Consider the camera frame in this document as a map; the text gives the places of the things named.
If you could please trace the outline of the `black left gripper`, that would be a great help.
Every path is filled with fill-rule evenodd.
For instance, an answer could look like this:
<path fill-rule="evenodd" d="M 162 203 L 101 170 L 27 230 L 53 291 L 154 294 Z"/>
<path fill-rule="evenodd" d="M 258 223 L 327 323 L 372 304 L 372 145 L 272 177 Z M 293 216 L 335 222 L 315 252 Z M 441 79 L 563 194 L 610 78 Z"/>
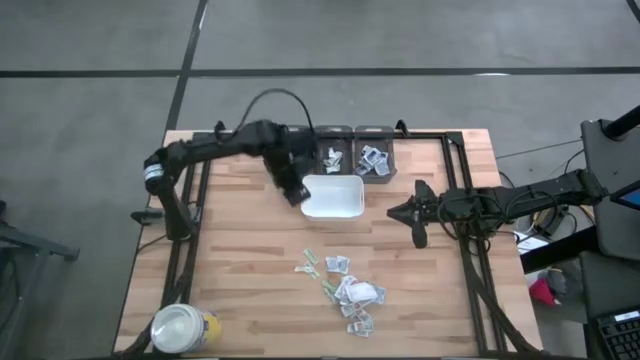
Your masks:
<path fill-rule="evenodd" d="M 285 192 L 285 198 L 291 206 L 297 206 L 311 197 L 311 193 L 302 184 L 302 177 L 309 168 L 298 165 L 291 152 L 291 134 L 287 134 L 274 144 L 267 145 L 263 152 L 263 161 L 271 174 L 274 184 Z"/>

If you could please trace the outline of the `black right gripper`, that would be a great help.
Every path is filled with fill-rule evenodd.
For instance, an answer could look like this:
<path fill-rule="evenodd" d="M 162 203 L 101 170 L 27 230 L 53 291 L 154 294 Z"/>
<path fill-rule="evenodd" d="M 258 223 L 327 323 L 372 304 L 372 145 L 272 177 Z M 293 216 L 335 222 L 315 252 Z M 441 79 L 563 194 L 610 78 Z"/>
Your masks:
<path fill-rule="evenodd" d="M 438 197 L 433 189 L 424 180 L 416 180 L 415 194 L 410 203 L 394 206 L 387 210 L 387 214 L 391 219 L 410 224 L 414 246 L 423 249 L 428 244 L 426 225 L 429 222 L 438 221 L 436 215 L 438 205 Z"/>

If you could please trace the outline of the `white plastic bin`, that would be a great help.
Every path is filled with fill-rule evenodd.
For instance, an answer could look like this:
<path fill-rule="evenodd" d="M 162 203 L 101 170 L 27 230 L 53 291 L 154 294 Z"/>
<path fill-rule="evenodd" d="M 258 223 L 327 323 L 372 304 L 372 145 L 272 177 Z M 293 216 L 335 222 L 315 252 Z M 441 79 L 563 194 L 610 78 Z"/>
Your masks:
<path fill-rule="evenodd" d="M 310 220 L 351 220 L 364 213 L 364 182 L 357 175 L 307 175 L 303 184 L 310 197 L 301 211 Z"/>

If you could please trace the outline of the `dark translucent plastic bin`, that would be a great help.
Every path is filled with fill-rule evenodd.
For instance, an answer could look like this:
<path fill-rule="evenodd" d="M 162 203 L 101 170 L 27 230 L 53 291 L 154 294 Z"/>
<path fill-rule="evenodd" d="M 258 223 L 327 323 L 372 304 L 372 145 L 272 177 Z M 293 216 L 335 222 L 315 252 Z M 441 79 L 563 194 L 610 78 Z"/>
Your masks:
<path fill-rule="evenodd" d="M 265 148 L 267 145 L 274 144 L 280 139 L 283 139 L 285 135 L 292 134 L 293 132 L 299 132 L 299 131 L 311 131 L 312 133 L 314 133 L 309 127 L 280 125 L 276 133 L 265 145 Z"/>
<path fill-rule="evenodd" d="M 360 125 L 354 130 L 354 168 L 360 165 L 365 155 L 364 147 L 378 149 L 387 154 L 387 167 L 389 173 L 379 175 L 375 169 L 361 175 L 365 184 L 388 184 L 396 174 L 394 157 L 394 129 L 389 126 Z"/>
<path fill-rule="evenodd" d="M 353 129 L 344 125 L 318 126 L 317 136 L 317 164 L 316 175 L 351 175 L 353 173 Z M 328 149 L 333 147 L 335 152 L 342 152 L 341 169 L 338 173 L 327 174 L 325 164 L 329 163 Z"/>

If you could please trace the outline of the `white paper sheet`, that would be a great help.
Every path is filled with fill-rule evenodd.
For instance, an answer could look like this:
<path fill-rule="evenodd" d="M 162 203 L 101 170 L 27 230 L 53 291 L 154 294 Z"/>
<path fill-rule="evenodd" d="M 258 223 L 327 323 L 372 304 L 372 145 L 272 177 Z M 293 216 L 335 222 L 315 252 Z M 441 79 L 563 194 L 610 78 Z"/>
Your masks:
<path fill-rule="evenodd" d="M 548 241 L 545 239 L 540 239 L 534 237 L 533 235 L 527 235 L 520 232 L 515 232 L 514 238 L 516 240 L 516 246 L 520 255 L 523 255 L 531 250 L 544 247 L 548 244 Z"/>

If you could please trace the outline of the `black power adapter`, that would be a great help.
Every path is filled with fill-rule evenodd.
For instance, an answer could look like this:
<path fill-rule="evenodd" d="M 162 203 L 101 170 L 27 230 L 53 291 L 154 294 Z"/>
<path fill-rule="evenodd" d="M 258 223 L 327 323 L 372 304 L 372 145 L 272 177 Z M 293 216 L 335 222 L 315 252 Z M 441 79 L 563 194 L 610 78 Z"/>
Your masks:
<path fill-rule="evenodd" d="M 548 208 L 535 214 L 534 230 L 543 236 L 553 235 L 569 212 L 568 205 Z"/>

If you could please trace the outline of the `black desk beam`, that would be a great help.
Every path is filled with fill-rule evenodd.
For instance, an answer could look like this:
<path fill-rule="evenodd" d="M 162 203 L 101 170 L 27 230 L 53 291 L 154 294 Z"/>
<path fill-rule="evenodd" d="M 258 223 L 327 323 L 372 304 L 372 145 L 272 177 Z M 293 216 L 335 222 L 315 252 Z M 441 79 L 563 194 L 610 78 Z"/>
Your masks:
<path fill-rule="evenodd" d="M 530 250 L 520 256 L 525 274 L 572 260 L 584 251 L 599 251 L 597 229 L 586 228 L 563 239 Z"/>

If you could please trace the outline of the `red cloth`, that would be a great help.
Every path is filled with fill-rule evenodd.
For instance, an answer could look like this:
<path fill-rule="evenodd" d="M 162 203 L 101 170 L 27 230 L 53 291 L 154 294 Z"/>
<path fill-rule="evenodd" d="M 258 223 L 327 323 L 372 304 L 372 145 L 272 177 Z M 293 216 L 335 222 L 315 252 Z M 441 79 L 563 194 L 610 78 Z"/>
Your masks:
<path fill-rule="evenodd" d="M 556 306 L 556 300 L 551 289 L 544 279 L 536 280 L 529 287 L 529 294 L 532 299 L 548 306 Z"/>

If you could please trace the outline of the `white canister yellow label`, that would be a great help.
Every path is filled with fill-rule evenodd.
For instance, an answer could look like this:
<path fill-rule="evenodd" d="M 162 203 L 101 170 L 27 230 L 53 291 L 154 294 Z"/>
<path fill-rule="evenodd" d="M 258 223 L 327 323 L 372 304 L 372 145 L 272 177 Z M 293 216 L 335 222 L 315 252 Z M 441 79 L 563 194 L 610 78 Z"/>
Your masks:
<path fill-rule="evenodd" d="M 215 313 L 187 304 L 172 304 L 159 310 L 151 322 L 151 342 L 167 354 L 200 351 L 222 336 L 222 325 Z"/>

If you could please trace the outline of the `grey desk top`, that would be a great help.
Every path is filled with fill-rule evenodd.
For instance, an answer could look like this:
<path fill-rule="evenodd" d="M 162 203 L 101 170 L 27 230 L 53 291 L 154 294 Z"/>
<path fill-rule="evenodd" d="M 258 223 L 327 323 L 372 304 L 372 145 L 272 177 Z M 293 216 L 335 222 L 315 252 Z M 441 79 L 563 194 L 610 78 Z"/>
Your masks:
<path fill-rule="evenodd" d="M 640 127 L 620 141 L 606 137 L 599 122 L 584 121 L 580 128 L 587 169 L 611 194 L 640 180 Z M 600 251 L 640 261 L 640 210 L 605 198 L 594 212 Z"/>

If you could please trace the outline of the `tablet screen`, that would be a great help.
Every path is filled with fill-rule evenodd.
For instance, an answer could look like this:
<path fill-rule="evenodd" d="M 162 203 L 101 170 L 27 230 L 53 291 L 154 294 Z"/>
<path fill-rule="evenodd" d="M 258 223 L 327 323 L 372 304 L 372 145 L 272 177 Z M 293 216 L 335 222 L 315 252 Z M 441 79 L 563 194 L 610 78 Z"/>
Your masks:
<path fill-rule="evenodd" d="M 640 211 L 640 180 L 612 193 L 610 201 Z"/>

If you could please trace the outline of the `black pole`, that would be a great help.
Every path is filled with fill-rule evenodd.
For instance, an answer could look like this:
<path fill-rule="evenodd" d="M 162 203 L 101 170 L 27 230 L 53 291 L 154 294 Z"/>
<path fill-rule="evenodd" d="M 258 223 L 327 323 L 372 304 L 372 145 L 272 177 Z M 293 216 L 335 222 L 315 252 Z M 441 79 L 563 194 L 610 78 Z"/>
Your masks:
<path fill-rule="evenodd" d="M 627 133 L 640 126 L 640 105 L 629 110 L 616 120 L 601 120 L 601 130 L 603 134 L 614 141 L 621 141 Z"/>

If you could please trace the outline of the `black keyboard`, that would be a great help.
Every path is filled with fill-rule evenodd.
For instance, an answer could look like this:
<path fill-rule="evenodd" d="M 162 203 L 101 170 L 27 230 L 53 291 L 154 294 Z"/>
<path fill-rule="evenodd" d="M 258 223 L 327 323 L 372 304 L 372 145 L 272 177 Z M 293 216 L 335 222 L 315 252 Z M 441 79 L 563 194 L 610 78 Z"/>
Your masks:
<path fill-rule="evenodd" d="M 596 328 L 607 360 L 640 360 L 640 310 L 601 315 Z"/>

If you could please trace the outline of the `grey metal stand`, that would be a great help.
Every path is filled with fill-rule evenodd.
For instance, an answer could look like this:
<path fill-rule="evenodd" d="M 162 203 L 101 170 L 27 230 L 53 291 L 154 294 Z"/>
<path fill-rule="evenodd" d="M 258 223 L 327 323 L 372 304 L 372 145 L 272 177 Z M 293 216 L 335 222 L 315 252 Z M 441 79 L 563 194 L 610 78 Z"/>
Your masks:
<path fill-rule="evenodd" d="M 4 219 L 6 209 L 6 202 L 0 200 L 0 288 L 4 272 L 11 265 L 16 298 L 5 318 L 0 321 L 0 360 L 11 360 L 16 353 L 27 319 L 27 309 L 49 257 L 58 255 L 67 262 L 75 262 L 80 253 L 78 247 L 32 235 L 8 224 Z M 33 257 L 31 269 L 23 281 L 16 260 L 20 253 Z"/>

